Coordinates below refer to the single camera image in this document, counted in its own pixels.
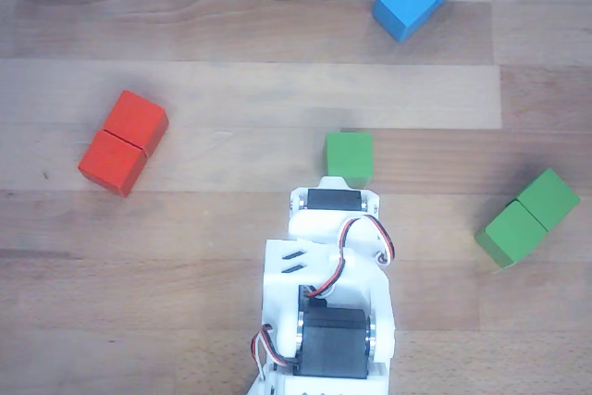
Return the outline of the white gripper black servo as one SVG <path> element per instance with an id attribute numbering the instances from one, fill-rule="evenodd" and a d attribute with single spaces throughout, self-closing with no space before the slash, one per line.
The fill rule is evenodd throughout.
<path id="1" fill-rule="evenodd" d="M 376 193 L 351 190 L 343 177 L 324 176 L 318 188 L 299 188 L 291 194 L 288 239 L 336 244 L 342 225 L 359 217 L 347 235 L 346 246 L 379 247 L 380 235 L 367 217 L 378 217 L 379 206 Z"/>

